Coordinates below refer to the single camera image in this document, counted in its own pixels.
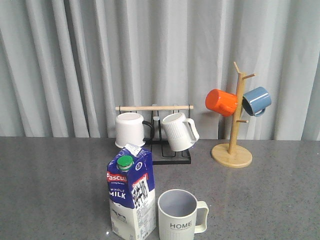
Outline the grey curtain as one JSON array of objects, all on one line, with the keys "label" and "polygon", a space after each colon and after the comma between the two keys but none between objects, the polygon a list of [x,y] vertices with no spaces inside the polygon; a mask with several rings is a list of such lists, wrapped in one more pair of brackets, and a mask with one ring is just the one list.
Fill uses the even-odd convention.
[{"label": "grey curtain", "polygon": [[319,140],[317,0],[3,0],[0,134],[113,138],[117,106],[193,105],[202,139],[227,139],[209,111],[235,66],[272,104],[246,140]]}]

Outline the blue enamel mug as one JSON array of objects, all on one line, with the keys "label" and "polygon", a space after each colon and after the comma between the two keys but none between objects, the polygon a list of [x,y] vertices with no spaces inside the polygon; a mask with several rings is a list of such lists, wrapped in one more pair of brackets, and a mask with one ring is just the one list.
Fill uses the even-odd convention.
[{"label": "blue enamel mug", "polygon": [[271,96],[262,86],[245,93],[242,97],[242,107],[250,116],[254,117],[263,115],[271,104]]}]

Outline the wooden mug tree stand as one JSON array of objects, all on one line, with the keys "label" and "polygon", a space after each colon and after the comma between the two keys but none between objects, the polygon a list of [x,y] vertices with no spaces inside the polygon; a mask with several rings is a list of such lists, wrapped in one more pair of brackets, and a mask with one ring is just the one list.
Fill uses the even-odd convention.
[{"label": "wooden mug tree stand", "polygon": [[246,74],[241,71],[236,62],[233,63],[238,74],[236,97],[237,108],[232,115],[232,125],[229,143],[221,143],[211,149],[211,157],[223,166],[230,168],[244,168],[252,163],[252,153],[246,148],[237,144],[239,127],[241,123],[248,123],[248,120],[241,119],[243,95],[246,86],[246,79],[254,77],[256,74]]}]

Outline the blue white milk carton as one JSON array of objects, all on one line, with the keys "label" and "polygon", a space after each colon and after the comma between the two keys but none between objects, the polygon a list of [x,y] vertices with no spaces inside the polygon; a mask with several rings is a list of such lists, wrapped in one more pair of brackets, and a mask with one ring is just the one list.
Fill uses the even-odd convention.
[{"label": "blue white milk carton", "polygon": [[106,168],[112,230],[124,240],[145,240],[156,228],[152,153],[126,144]]}]

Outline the orange enamel mug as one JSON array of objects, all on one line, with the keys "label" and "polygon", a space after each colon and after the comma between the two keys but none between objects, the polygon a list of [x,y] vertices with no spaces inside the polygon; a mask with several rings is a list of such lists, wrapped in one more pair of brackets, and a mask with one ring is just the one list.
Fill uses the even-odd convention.
[{"label": "orange enamel mug", "polygon": [[238,98],[235,94],[220,89],[211,90],[205,98],[207,109],[229,117],[234,114],[238,106]]}]

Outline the white ribbed mug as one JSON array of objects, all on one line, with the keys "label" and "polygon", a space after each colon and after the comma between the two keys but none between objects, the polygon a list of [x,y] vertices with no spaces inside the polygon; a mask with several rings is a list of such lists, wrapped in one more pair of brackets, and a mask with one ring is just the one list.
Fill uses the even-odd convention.
[{"label": "white ribbed mug", "polygon": [[181,152],[192,147],[200,138],[193,119],[186,118],[183,112],[166,116],[161,126],[167,136],[170,148],[174,152]]}]

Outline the white HOME mug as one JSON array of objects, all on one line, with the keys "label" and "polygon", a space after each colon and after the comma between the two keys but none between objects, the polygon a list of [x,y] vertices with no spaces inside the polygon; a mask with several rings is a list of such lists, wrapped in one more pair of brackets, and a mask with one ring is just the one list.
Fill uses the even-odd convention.
[{"label": "white HOME mug", "polygon": [[205,201],[183,189],[170,189],[158,198],[158,231],[161,240],[193,240],[207,230],[209,208]]}]

